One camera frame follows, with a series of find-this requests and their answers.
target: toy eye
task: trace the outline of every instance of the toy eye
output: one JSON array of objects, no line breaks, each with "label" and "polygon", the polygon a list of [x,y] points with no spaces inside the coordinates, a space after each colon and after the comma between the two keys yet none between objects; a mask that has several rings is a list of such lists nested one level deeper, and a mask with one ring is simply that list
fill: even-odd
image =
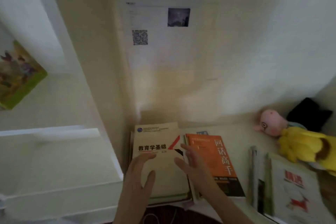
[{"label": "toy eye", "polygon": [[261,123],[261,126],[264,128],[264,130],[266,130],[266,128],[267,128],[267,124],[266,124],[265,122],[262,122],[262,123]]}]

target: wire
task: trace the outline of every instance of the wire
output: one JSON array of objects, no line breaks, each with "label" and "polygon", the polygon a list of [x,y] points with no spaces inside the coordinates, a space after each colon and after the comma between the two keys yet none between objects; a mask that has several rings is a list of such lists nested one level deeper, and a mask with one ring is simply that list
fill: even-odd
[{"label": "wire", "polygon": [[[173,215],[173,218],[172,218],[170,224],[173,224],[174,219],[175,219],[175,216],[176,216],[176,213],[177,213],[177,209],[175,208],[175,212],[174,212],[174,215]],[[159,218],[158,218],[154,213],[147,213],[147,214],[144,216],[143,220],[142,220],[142,224],[145,224],[145,219],[146,219],[148,216],[154,216],[154,217],[156,218],[157,224],[160,224],[160,222],[159,222]]]}]

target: yellow plush toy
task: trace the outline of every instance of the yellow plush toy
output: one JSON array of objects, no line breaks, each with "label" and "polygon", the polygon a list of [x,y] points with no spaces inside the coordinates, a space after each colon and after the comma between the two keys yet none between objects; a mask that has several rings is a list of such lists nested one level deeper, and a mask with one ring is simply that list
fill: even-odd
[{"label": "yellow plush toy", "polygon": [[336,176],[336,137],[289,127],[282,130],[279,143],[280,154],[289,161],[296,162],[299,159],[310,164],[318,163]]}]

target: desk surface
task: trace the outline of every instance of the desk surface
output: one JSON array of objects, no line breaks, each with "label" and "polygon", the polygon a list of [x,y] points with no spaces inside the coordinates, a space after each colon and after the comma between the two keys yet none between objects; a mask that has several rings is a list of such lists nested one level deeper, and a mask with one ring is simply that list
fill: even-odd
[{"label": "desk surface", "polygon": [[[248,150],[250,147],[256,145],[260,150],[265,152],[278,152],[278,148],[275,144],[276,140],[263,133],[254,131],[253,125],[254,124],[252,122],[244,122],[221,126],[185,128],[182,129],[182,133],[195,134],[199,131],[207,131],[209,135],[221,136],[241,186],[243,187],[245,194],[247,194],[249,172]],[[233,199],[233,201],[254,223],[274,223],[273,221],[267,219],[255,211],[255,209],[246,200]],[[198,204],[193,205],[190,210],[202,213],[218,221],[221,221],[215,210],[206,201],[201,201]],[[326,216],[328,220],[326,223],[336,223],[333,216],[330,213],[329,215],[330,216]]]}]

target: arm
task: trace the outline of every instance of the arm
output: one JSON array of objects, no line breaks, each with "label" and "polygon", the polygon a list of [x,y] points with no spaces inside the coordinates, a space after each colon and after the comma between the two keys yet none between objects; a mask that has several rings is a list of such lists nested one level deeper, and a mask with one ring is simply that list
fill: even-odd
[{"label": "arm", "polygon": [[216,184],[203,158],[190,146],[181,144],[186,151],[189,165],[180,158],[175,158],[181,168],[193,182],[194,186],[215,209],[223,223],[253,224],[253,222],[229,199]]},{"label": "arm", "polygon": [[134,158],[130,163],[124,179],[114,224],[139,224],[155,182],[155,171],[151,171],[145,186],[142,187],[141,171],[145,162],[155,157],[156,154],[144,153]]}]

